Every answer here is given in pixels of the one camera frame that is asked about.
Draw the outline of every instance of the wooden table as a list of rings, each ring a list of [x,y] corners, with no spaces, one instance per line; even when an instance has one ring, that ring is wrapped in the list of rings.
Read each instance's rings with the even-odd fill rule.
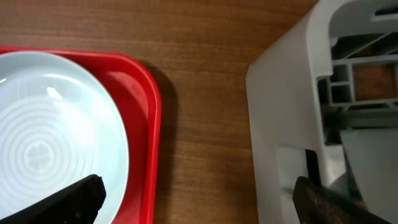
[[[245,76],[315,0],[1,0],[0,45],[121,52],[162,92],[155,223],[258,223]]]

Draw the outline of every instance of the white plate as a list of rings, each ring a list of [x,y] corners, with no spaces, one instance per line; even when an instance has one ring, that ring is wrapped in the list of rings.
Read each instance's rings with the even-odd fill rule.
[[[90,175],[106,199],[95,223],[110,223],[124,196],[128,147],[108,92],[56,55],[0,55],[0,219]]]

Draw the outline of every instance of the red tray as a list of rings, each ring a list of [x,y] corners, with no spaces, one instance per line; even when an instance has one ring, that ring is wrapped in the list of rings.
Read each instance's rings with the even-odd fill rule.
[[[113,223],[152,224],[162,110],[152,75],[121,54],[0,46],[0,54],[20,50],[61,55],[87,69],[105,86],[119,109],[129,142],[127,189]]]

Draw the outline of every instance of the black object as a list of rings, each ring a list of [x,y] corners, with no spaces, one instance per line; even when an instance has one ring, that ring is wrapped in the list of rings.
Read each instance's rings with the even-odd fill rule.
[[[0,220],[0,224],[92,224],[105,197],[102,178],[92,174]]]
[[[306,224],[390,224],[323,187],[315,186],[306,177],[299,177],[293,202],[300,223]]]

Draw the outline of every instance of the plate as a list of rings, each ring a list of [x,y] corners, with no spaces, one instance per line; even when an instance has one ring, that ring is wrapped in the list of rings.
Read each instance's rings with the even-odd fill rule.
[[[57,55],[0,55],[0,219],[90,175],[106,199],[95,223],[116,216],[129,155],[111,96],[84,68]]]

